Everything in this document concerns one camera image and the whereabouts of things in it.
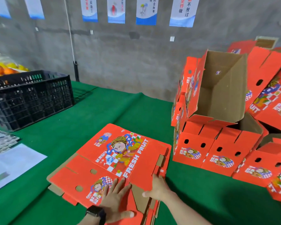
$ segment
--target table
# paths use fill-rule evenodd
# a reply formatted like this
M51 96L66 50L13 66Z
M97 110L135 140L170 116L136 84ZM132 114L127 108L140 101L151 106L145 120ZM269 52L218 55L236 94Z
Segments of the table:
M77 224L85 208L49 191L46 177L108 123L173 144L171 102L77 82L72 86L75 106L15 132L48 158L0 189L0 225ZM281 204L265 188L171 160L166 181L212 224L281 224ZM155 224L176 224L163 203Z

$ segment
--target poster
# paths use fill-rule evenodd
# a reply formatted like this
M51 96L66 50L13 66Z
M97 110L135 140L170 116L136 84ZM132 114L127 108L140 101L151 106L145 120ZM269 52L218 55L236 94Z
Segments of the poster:
M199 0L173 0L170 26L192 28Z
M137 0L136 24L156 25L158 0Z
M83 21L98 22L97 0L80 1Z
M126 0L107 0L107 15L109 23L125 23Z
M0 0L0 16L11 19L5 0Z
M41 0L25 0L25 3L31 19L45 19Z

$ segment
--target black plastic crate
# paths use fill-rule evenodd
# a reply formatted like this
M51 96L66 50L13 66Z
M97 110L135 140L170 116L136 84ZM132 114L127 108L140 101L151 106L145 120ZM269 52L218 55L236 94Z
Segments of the black plastic crate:
M44 70L0 76L0 125L16 131L74 105L69 75Z

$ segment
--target forearm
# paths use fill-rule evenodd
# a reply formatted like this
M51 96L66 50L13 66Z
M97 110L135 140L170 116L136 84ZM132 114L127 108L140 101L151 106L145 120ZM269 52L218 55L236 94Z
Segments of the forearm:
M87 214L77 225L99 225L100 217L94 217Z
M172 213L177 225L211 225L200 214L180 200L174 192L167 194L164 203Z

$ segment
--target person's right hand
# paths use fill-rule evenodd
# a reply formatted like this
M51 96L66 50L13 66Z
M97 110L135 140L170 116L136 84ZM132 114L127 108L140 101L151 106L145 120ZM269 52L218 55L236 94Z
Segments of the person's right hand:
M169 189L164 178L158 177L156 174L153 174L152 190L143 192L143 197L151 197L155 200L165 201L167 196L171 193L172 191Z

